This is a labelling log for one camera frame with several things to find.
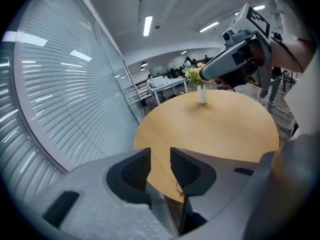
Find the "vase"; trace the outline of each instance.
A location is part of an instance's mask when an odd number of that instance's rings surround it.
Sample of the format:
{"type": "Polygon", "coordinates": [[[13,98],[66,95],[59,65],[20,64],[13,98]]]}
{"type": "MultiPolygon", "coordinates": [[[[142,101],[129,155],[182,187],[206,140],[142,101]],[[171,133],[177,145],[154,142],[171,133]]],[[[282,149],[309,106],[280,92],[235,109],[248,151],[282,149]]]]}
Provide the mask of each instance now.
{"type": "Polygon", "coordinates": [[[201,89],[201,85],[198,85],[196,87],[197,92],[198,92],[198,98],[199,98],[199,103],[200,104],[205,104],[207,103],[207,88],[205,85],[203,85],[201,89]]]}

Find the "ceiling light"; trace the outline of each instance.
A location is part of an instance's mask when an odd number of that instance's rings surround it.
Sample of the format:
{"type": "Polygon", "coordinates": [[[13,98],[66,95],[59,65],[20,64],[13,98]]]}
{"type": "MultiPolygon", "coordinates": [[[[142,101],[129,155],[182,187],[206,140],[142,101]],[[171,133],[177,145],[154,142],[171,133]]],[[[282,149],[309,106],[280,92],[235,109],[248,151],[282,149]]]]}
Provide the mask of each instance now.
{"type": "Polygon", "coordinates": [[[36,46],[45,46],[48,40],[43,39],[39,36],[33,34],[26,34],[21,31],[7,31],[2,37],[2,42],[22,42],[26,44],[36,45],[36,46]]]}
{"type": "Polygon", "coordinates": [[[253,9],[255,9],[256,11],[262,10],[264,8],[266,8],[265,5],[260,5],[260,6],[253,7],[253,9]]]}
{"type": "Polygon", "coordinates": [[[87,55],[85,55],[85,54],[83,54],[83,53],[81,53],[81,52],[79,52],[77,50],[73,50],[72,52],[70,52],[70,55],[76,56],[76,57],[78,57],[80,59],[83,59],[83,60],[85,60],[87,62],[92,60],[92,58],[90,58],[89,56],[87,56],[87,55]]]}
{"type": "Polygon", "coordinates": [[[82,66],[80,65],[74,65],[74,64],[69,64],[69,63],[60,63],[61,65],[67,65],[67,66],[75,66],[75,67],[80,67],[82,68],[82,66]]]}
{"type": "Polygon", "coordinates": [[[9,61],[7,63],[0,64],[0,67],[9,67],[9,66],[10,66],[9,61]]]}
{"type": "Polygon", "coordinates": [[[68,71],[68,72],[80,72],[80,73],[87,73],[87,71],[83,71],[83,70],[71,70],[71,69],[66,69],[65,71],[68,71]]]}
{"type": "Polygon", "coordinates": [[[144,30],[143,30],[143,36],[144,37],[149,36],[149,30],[150,30],[151,22],[152,22],[152,16],[145,17],[144,30]]]}
{"type": "Polygon", "coordinates": [[[23,65],[22,66],[24,69],[27,69],[27,68],[37,68],[37,67],[41,67],[41,65],[23,65]]]}
{"type": "Polygon", "coordinates": [[[212,23],[211,25],[206,26],[205,28],[201,29],[200,32],[206,31],[206,30],[208,30],[208,29],[210,29],[210,28],[212,28],[212,27],[214,27],[214,26],[216,26],[218,24],[219,24],[219,22],[212,23]]]}
{"type": "Polygon", "coordinates": [[[17,32],[16,41],[20,41],[25,44],[41,46],[41,47],[44,47],[45,44],[48,42],[47,39],[41,38],[33,34],[23,33],[21,31],[17,32]]]}

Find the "fluorescent light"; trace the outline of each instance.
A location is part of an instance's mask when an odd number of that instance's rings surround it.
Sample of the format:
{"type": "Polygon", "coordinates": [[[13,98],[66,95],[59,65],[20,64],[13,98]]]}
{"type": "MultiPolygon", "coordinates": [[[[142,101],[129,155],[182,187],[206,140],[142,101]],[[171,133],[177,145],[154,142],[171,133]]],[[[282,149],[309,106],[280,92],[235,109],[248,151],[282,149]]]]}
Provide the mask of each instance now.
{"type": "Polygon", "coordinates": [[[8,117],[12,116],[13,114],[17,113],[18,109],[9,112],[8,114],[4,115],[3,117],[0,118],[0,123],[6,120],[8,117]]]}
{"type": "Polygon", "coordinates": [[[4,33],[3,38],[1,40],[2,42],[15,42],[19,41],[26,44],[36,45],[36,46],[45,46],[45,44],[48,42],[47,39],[38,37],[33,34],[26,34],[21,31],[7,31],[4,33]]]}
{"type": "Polygon", "coordinates": [[[78,57],[80,59],[83,59],[83,60],[85,60],[87,62],[92,60],[92,58],[90,58],[89,56],[87,56],[87,55],[85,55],[85,54],[83,54],[83,53],[81,53],[81,52],[79,52],[77,50],[73,50],[72,52],[70,52],[70,55],[76,56],[76,57],[78,57]]]}
{"type": "Polygon", "coordinates": [[[72,83],[72,84],[67,84],[66,86],[78,86],[78,85],[85,85],[85,82],[78,82],[78,83],[72,83]]]}
{"type": "Polygon", "coordinates": [[[78,94],[78,95],[76,95],[76,96],[72,96],[72,97],[68,98],[68,100],[71,100],[71,99],[73,99],[73,98],[75,98],[75,97],[84,96],[85,94],[86,94],[86,93],[82,93],[82,94],[78,94]]]}
{"type": "Polygon", "coordinates": [[[17,32],[16,41],[41,47],[44,47],[45,44],[48,42],[47,39],[41,38],[33,34],[26,34],[21,31],[17,32]]]}
{"type": "Polygon", "coordinates": [[[43,101],[45,99],[48,99],[48,98],[51,98],[53,95],[48,95],[48,96],[45,96],[45,97],[42,97],[42,98],[38,98],[35,100],[35,102],[40,102],[40,101],[43,101]]]}
{"type": "Polygon", "coordinates": [[[72,103],[74,103],[74,102],[81,101],[81,100],[85,99],[86,97],[88,97],[88,96],[85,96],[85,97],[79,98],[79,99],[77,99],[77,100],[75,100],[75,101],[72,101],[72,102],[70,102],[68,105],[70,105],[70,104],[72,104],[72,103]]]}
{"type": "Polygon", "coordinates": [[[75,70],[75,69],[66,69],[65,71],[68,71],[68,72],[80,72],[80,73],[87,73],[87,71],[83,71],[83,70],[75,70]]]}
{"type": "Polygon", "coordinates": [[[28,68],[38,68],[41,67],[41,65],[23,65],[22,66],[24,69],[28,69],[28,68]]]}
{"type": "Polygon", "coordinates": [[[8,92],[9,92],[8,89],[2,90],[2,91],[0,91],[0,95],[7,94],[8,92]]]}
{"type": "Polygon", "coordinates": [[[0,67],[9,67],[9,61],[7,63],[1,63],[0,67]]]}
{"type": "Polygon", "coordinates": [[[39,69],[35,69],[35,70],[26,70],[26,71],[23,71],[23,73],[39,72],[39,71],[40,71],[39,69]]]}
{"type": "Polygon", "coordinates": [[[80,65],[74,65],[74,64],[69,64],[69,63],[60,63],[61,65],[67,65],[67,66],[75,66],[75,67],[80,67],[80,68],[82,68],[82,66],[80,66],[80,65]]]}
{"type": "Polygon", "coordinates": [[[151,22],[152,22],[152,16],[145,17],[144,30],[143,30],[143,36],[144,37],[149,36],[149,30],[150,30],[151,22]]]}
{"type": "Polygon", "coordinates": [[[255,9],[256,11],[262,10],[264,8],[266,8],[265,5],[260,5],[260,6],[253,7],[253,9],[255,9]]]}
{"type": "Polygon", "coordinates": [[[208,29],[210,29],[210,28],[212,28],[212,27],[214,27],[214,26],[216,26],[218,24],[219,24],[219,22],[212,23],[211,25],[206,26],[205,28],[201,29],[200,32],[206,31],[206,30],[208,30],[208,29]]]}

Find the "desk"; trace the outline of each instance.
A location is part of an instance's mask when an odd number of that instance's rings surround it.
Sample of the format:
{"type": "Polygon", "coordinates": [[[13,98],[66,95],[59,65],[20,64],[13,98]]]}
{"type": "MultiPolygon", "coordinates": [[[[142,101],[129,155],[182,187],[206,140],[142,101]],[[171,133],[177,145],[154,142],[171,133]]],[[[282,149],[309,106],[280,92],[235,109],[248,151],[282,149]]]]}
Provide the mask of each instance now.
{"type": "Polygon", "coordinates": [[[160,105],[160,101],[159,101],[157,93],[172,87],[174,94],[176,94],[175,86],[177,86],[177,85],[179,85],[181,83],[183,83],[185,93],[187,94],[188,93],[188,88],[187,88],[187,84],[186,84],[186,79],[185,78],[169,79],[168,83],[165,83],[164,85],[161,85],[161,86],[156,87],[156,88],[149,88],[149,90],[151,92],[153,92],[153,94],[155,96],[155,100],[157,102],[157,105],[160,105]]]}
{"type": "Polygon", "coordinates": [[[269,112],[254,99],[227,90],[208,90],[207,103],[196,91],[169,99],[139,125],[134,148],[151,148],[148,182],[167,197],[184,199],[170,169],[170,148],[220,158],[258,162],[279,148],[278,130],[269,112]]]}

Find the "cable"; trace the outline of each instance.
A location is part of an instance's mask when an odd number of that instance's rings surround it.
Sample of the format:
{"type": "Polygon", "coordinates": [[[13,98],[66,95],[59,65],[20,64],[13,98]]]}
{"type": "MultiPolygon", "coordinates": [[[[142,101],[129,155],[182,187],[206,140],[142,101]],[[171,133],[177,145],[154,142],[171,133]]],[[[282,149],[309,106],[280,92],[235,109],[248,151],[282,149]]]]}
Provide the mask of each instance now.
{"type": "Polygon", "coordinates": [[[296,63],[299,65],[301,73],[304,72],[304,70],[302,69],[302,66],[300,65],[299,61],[297,60],[297,58],[291,53],[291,51],[289,51],[288,47],[279,39],[276,39],[274,37],[271,37],[275,42],[277,42],[283,49],[286,50],[286,52],[296,61],[296,63]]]}
{"type": "Polygon", "coordinates": [[[278,133],[279,138],[283,141],[283,143],[286,143],[285,140],[281,137],[281,135],[278,133]]]}

